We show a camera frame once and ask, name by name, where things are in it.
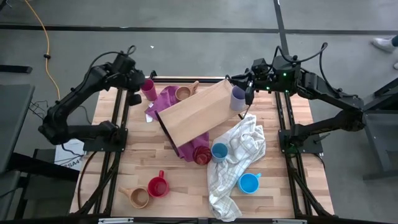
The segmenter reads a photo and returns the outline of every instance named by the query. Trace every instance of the purple cup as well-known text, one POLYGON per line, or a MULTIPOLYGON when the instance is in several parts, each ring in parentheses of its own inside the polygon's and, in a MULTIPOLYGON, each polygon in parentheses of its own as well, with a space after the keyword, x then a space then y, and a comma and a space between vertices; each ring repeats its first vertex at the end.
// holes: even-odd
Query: purple cup
POLYGON ((229 105, 229 107, 232 110, 241 111, 243 110, 244 104, 244 90, 237 86, 234 86, 234 88, 232 88, 231 104, 229 105))
POLYGON ((141 91, 149 101, 155 101, 157 99, 154 81, 146 79, 145 83, 141 86, 141 91))

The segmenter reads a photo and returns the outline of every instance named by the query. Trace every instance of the checkered towel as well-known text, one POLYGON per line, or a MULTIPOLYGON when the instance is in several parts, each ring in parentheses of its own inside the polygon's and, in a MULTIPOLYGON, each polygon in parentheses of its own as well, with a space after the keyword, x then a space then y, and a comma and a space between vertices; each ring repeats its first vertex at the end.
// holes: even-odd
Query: checkered towel
POLYGON ((213 144, 224 143, 228 147, 226 160, 210 161, 207 166, 209 204, 217 219, 231 222, 242 212, 229 197, 232 188, 246 168, 266 154, 266 139, 262 126, 256 126, 256 116, 247 114, 234 128, 216 138, 213 144))

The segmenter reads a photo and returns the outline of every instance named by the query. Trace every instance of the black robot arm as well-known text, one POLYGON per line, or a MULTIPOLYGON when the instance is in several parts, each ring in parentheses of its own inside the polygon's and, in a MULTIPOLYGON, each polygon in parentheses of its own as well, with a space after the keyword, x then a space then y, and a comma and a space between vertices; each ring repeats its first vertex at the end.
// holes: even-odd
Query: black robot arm
MULTIPOLYGON (((98 125, 69 126, 67 118, 92 94, 109 90, 111 87, 137 92, 145 82, 142 71, 135 68, 135 61, 123 52, 118 53, 113 63, 90 67, 84 80, 71 92, 56 101, 50 107, 43 124, 39 127, 42 133, 52 144, 63 144, 76 138, 81 141, 95 139, 98 136, 111 138, 118 127, 110 121, 103 121, 98 125)), ((141 103, 140 95, 131 95, 129 104, 141 103)))
POLYGON ((229 81, 245 90, 247 105, 253 103, 255 91, 268 91, 268 93, 277 91, 288 93, 290 96, 297 93, 303 98, 322 100, 342 109, 334 118, 305 126, 293 125, 284 138, 284 147, 282 146, 282 148, 303 146, 305 140, 315 134, 336 129, 358 131, 364 128, 361 110, 362 99, 334 89, 327 80, 301 68, 301 61, 297 60, 297 56, 275 56, 270 65, 263 58, 257 59, 253 62, 251 69, 247 68, 244 74, 235 75, 229 81))

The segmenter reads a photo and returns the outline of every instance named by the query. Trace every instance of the dish towel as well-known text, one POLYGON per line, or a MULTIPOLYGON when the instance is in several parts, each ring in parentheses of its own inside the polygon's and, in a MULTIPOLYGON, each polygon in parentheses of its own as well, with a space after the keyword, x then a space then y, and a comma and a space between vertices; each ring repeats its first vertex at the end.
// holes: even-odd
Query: dish towel
POLYGON ((242 212, 229 197, 232 188, 246 168, 266 154, 266 139, 262 126, 256 126, 256 116, 247 114, 234 128, 213 141, 228 147, 223 162, 210 161, 207 166, 209 207, 217 219, 231 222, 242 212))
MULTIPOLYGON (((175 92, 177 91, 178 86, 167 86, 164 88, 160 94, 157 96, 157 99, 153 102, 152 107, 148 107, 145 110, 145 114, 153 117, 157 120, 155 111, 161 112, 174 104, 178 103, 177 98, 175 97, 175 92)), ((209 147, 209 133, 205 132, 195 139, 185 143, 184 145, 178 147, 178 153, 180 154, 181 159, 185 159, 187 162, 193 161, 193 152, 198 146, 206 146, 209 147)))

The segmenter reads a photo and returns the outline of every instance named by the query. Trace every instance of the red mug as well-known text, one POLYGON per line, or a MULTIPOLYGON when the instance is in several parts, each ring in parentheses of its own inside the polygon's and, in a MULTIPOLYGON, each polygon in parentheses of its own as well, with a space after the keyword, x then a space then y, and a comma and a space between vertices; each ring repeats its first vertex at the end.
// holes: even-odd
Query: red mug
POLYGON ((163 197, 169 192, 169 183, 163 178, 164 171, 159 171, 159 176, 152 178, 148 184, 148 193, 152 197, 163 197))

